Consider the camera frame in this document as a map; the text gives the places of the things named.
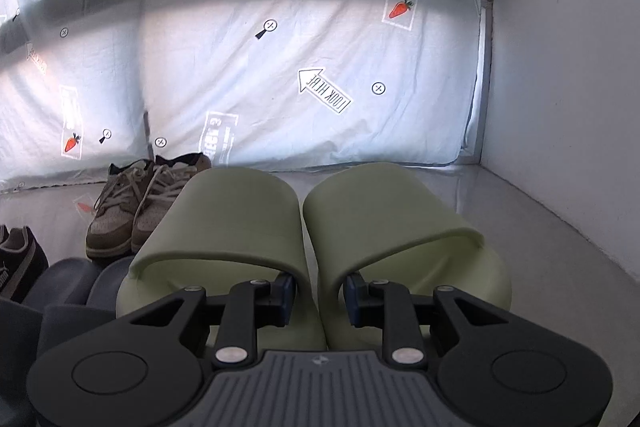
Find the shoelace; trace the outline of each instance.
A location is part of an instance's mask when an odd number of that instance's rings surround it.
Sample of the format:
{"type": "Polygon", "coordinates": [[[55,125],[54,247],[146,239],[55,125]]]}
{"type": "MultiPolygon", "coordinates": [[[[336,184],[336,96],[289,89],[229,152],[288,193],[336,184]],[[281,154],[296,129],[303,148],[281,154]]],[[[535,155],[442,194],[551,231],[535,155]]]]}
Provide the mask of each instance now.
{"type": "Polygon", "coordinates": [[[169,165],[158,166],[146,189],[143,202],[148,198],[171,205],[196,172],[197,169],[189,165],[173,168],[169,165]]]}
{"type": "Polygon", "coordinates": [[[94,210],[99,211],[101,208],[105,210],[112,206],[117,206],[126,202],[130,196],[131,191],[135,195],[136,199],[140,201],[142,199],[142,193],[138,188],[138,182],[143,178],[144,172],[141,169],[127,169],[121,172],[117,177],[108,184],[100,197],[94,204],[94,210]]]}

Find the slide sandal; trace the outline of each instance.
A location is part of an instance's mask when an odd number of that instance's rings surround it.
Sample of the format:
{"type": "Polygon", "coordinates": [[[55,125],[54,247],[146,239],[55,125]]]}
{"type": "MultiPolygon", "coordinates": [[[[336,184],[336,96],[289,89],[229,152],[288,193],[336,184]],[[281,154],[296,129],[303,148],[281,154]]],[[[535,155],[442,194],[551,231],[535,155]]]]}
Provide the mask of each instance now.
{"type": "MultiPolygon", "coordinates": [[[[236,283],[296,282],[289,324],[258,330],[258,349],[326,348],[312,299],[298,198],[286,182],[253,169],[207,169],[183,188],[133,259],[116,300],[129,314],[187,286],[226,295],[236,283]]],[[[213,346],[218,327],[211,327],[213,346]]]]}
{"type": "MultiPolygon", "coordinates": [[[[407,168],[371,163],[334,174],[311,190],[303,216],[318,260],[320,316],[331,349],[382,344],[381,330],[349,322],[340,288],[356,271],[367,281],[401,283],[416,295],[452,285],[510,307],[502,260],[407,168]]],[[[428,335],[428,327],[422,333],[428,335]]]]}

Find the shoe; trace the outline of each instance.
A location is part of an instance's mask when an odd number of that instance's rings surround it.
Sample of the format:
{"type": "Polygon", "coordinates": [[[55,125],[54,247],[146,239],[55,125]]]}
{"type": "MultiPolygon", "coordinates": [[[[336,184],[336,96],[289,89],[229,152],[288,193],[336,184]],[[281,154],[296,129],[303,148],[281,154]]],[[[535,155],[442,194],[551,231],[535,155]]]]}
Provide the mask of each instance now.
{"type": "Polygon", "coordinates": [[[21,303],[49,261],[29,227],[7,232],[2,225],[0,238],[0,297],[21,303]]]}
{"type": "Polygon", "coordinates": [[[156,156],[154,177],[149,183],[133,223],[133,253],[138,253],[187,182],[198,172],[210,168],[211,160],[201,152],[185,154],[172,160],[156,156]]]}
{"type": "Polygon", "coordinates": [[[111,164],[86,233],[89,259],[101,263],[129,253],[133,219],[153,175],[151,160],[139,160],[122,168],[111,164]]]}

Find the wall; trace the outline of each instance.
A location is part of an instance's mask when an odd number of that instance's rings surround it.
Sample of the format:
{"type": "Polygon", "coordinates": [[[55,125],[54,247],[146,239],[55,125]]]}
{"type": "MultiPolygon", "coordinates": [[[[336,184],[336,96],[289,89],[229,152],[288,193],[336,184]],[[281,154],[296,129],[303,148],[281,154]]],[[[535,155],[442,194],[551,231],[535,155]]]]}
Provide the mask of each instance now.
{"type": "Polygon", "coordinates": [[[640,0],[494,0],[482,165],[640,280],[640,0]]]}

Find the sneaker sole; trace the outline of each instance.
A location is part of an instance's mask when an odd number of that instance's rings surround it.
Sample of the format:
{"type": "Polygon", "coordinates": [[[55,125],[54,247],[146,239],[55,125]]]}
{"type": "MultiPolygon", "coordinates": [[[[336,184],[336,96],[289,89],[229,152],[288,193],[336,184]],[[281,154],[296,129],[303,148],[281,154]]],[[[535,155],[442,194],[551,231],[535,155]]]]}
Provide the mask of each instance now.
{"type": "Polygon", "coordinates": [[[89,248],[86,247],[86,256],[89,259],[108,259],[110,257],[117,257],[119,255],[123,255],[131,250],[131,239],[127,239],[121,245],[117,245],[117,247],[113,248],[89,248]]]}

